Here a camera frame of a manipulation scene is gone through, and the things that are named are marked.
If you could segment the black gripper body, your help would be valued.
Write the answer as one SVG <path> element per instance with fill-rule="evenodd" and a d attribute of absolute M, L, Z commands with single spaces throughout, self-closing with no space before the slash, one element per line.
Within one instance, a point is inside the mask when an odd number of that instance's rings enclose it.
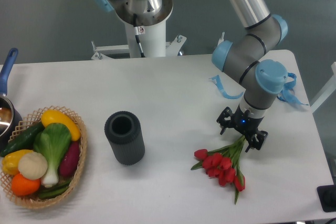
<path fill-rule="evenodd" d="M 250 117 L 249 110 L 243 112 L 240 108 L 237 108 L 233 114 L 234 129 L 239 133 L 249 137 L 260 133 L 258 129 L 263 118 Z"/>

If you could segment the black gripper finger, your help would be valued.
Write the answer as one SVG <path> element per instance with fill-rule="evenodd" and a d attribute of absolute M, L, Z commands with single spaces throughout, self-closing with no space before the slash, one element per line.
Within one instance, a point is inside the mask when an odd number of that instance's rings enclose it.
<path fill-rule="evenodd" d="M 245 139 L 248 142 L 248 146 L 245 152 L 248 152 L 250 149 L 260 150 L 264 144 L 264 141 L 268 137 L 268 132 L 263 130 L 256 130 L 255 132 L 249 132 L 245 134 Z"/>
<path fill-rule="evenodd" d="M 220 135 L 226 131 L 226 129 L 231 129 L 234 127 L 234 114 L 230 107 L 226 107 L 218 116 L 216 122 L 220 125 Z"/>

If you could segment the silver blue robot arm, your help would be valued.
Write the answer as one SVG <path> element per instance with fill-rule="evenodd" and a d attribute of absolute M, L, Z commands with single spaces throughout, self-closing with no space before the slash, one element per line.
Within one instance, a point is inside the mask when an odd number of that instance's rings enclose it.
<path fill-rule="evenodd" d="M 172 50 L 166 42 L 166 20 L 172 0 L 94 0 L 106 12 L 116 12 L 124 23 L 129 55 L 132 58 L 165 57 Z M 258 127 L 287 80 L 287 70 L 279 62 L 264 59 L 288 32 L 285 20 L 273 15 L 264 0 L 230 0 L 246 29 L 238 42 L 220 42 L 212 63 L 245 89 L 235 112 L 229 108 L 218 117 L 223 130 L 233 128 L 261 149 L 267 132 Z"/>

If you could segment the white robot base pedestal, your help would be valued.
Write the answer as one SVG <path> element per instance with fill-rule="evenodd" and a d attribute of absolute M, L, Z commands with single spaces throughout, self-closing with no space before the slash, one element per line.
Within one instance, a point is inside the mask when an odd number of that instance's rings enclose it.
<path fill-rule="evenodd" d="M 128 0 L 117 8 L 131 58 L 166 56 L 166 21 L 172 10 L 172 0 Z"/>

